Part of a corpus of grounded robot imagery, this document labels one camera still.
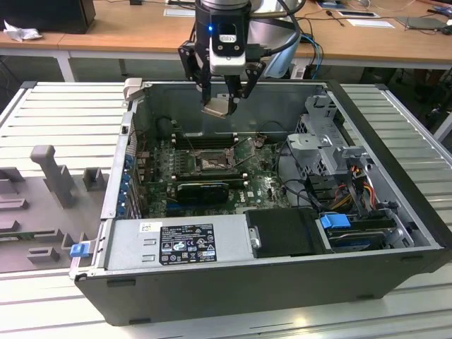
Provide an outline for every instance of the wooden desk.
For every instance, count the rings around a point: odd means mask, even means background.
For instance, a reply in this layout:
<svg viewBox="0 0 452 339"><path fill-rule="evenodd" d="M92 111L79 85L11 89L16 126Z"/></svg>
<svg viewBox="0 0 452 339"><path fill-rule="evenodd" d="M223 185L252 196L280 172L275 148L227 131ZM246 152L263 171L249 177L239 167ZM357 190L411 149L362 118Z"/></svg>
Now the wooden desk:
<svg viewBox="0 0 452 339"><path fill-rule="evenodd" d="M12 40L8 35L0 34L0 48L15 49L58 49L58 43L63 38L64 33L45 33L41 39L24 40L23 42Z"/></svg>
<svg viewBox="0 0 452 339"><path fill-rule="evenodd" d="M407 1L374 0L384 8L398 9ZM179 59L177 47L185 41L193 26L194 18L163 16L164 4L144 3L130 6L128 1L109 3L95 1L96 18L84 35L62 35L44 32L44 39L32 42L14 42L0 35L0 54L54 57L60 65L66 81L74 81L70 58L110 59ZM381 16L423 16L428 4L415 2L403 11L382 11L371 7ZM319 11L308 0L298 17ZM325 11L308 15L308 18L330 18ZM395 28L353 27L342 20L312 20L316 41L324 50L325 65L380 66L419 69L448 69L452 66L452 37L437 33L423 34L415 30L404 31L395 19L382 19ZM309 32L308 22L301 27ZM313 56L312 46L301 44L295 55L295 63L309 62Z"/></svg>
<svg viewBox="0 0 452 339"><path fill-rule="evenodd" d="M375 0L383 8L401 8L406 1L383 1ZM399 12L382 11L377 8L370 8L381 17L384 16L425 16L430 5L416 1L405 10ZM297 14L297 17L304 16L319 10L319 7L308 2ZM330 18L326 13L320 12L307 18ZM444 16L432 16L440 21L446 22ZM350 66L355 65L355 61L382 61L382 64L404 63L404 64L437 64L448 69L452 65L452 37L438 32L435 35L424 34L416 30L405 30L402 24L396 19L382 19L388 21L395 28L368 28L354 27L348 21L341 20L345 27L342 27L336 20L312 20L314 37L321 44L324 50L325 61L331 64L332 61L342 60L348 62ZM304 32L309 32L308 22L301 20L300 25ZM307 52L313 55L310 45L302 45L297 51L297 57Z"/></svg>

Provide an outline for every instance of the blue latch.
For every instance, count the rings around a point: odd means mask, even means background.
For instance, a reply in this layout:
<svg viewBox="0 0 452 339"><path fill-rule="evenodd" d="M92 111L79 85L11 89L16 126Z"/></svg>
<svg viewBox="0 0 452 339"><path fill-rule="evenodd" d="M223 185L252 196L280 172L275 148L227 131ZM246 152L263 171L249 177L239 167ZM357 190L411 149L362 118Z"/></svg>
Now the blue latch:
<svg viewBox="0 0 452 339"><path fill-rule="evenodd" d="M320 218L323 228L350 228L352 225L345 214L326 214Z"/></svg>
<svg viewBox="0 0 452 339"><path fill-rule="evenodd" d="M69 255L71 256L71 258L84 258L86 256L90 256L90 254L88 253L89 250L89 244L74 244L71 247L71 253Z"/></svg>

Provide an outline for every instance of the blue cable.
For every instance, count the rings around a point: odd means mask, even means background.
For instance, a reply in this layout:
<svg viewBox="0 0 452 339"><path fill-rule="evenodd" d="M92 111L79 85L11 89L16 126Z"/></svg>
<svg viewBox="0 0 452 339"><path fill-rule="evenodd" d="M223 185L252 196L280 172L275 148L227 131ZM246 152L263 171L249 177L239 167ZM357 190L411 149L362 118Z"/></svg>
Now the blue cable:
<svg viewBox="0 0 452 339"><path fill-rule="evenodd" d="M313 79L316 78L317 72L319 71L319 67L320 67L320 48L319 45L313 41L310 37L306 36L306 35L302 35L302 37L306 40L308 40L310 43L312 43L312 45L314 46L314 48L316 49L316 53L317 53L317 66L316 66L316 71L314 72L314 75L312 76Z"/></svg>

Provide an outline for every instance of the warning label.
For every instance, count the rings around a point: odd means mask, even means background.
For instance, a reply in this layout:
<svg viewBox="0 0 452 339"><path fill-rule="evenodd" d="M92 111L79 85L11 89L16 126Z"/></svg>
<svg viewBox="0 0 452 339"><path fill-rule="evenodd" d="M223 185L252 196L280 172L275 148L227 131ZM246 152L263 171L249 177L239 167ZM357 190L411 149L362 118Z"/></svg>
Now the warning label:
<svg viewBox="0 0 452 339"><path fill-rule="evenodd" d="M162 265L217 261L213 225L161 227L159 260Z"/></svg>

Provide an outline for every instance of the desk leg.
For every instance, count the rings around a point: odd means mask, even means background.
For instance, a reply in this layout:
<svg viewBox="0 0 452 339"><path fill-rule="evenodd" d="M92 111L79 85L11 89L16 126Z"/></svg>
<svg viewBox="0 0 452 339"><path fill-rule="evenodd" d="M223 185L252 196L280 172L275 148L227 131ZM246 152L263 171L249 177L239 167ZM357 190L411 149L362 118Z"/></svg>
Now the desk leg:
<svg viewBox="0 0 452 339"><path fill-rule="evenodd" d="M122 76L128 76L127 73L127 67L126 67L126 61L124 59L119 59L119 69L121 70Z"/></svg>
<svg viewBox="0 0 452 339"><path fill-rule="evenodd" d="M63 75L64 81L73 83L76 81L76 79L72 73L69 58L70 56L67 51L60 51L56 56L56 60L58 61L59 69L61 70L61 74Z"/></svg>
<svg viewBox="0 0 452 339"><path fill-rule="evenodd" d="M433 135L435 139L442 142L445 137L452 131L452 114L448 115L446 120L440 125Z"/></svg>

